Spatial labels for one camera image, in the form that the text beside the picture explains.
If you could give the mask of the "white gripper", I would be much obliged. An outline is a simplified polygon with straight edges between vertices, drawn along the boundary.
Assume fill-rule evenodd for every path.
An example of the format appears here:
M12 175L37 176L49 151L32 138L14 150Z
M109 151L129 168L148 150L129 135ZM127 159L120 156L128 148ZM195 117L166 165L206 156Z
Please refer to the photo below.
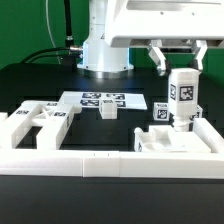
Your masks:
M151 41L148 55L164 76L167 66L161 40L167 45L193 41L191 67L202 72L207 44L224 46L224 0L108 0L107 44L140 48Z

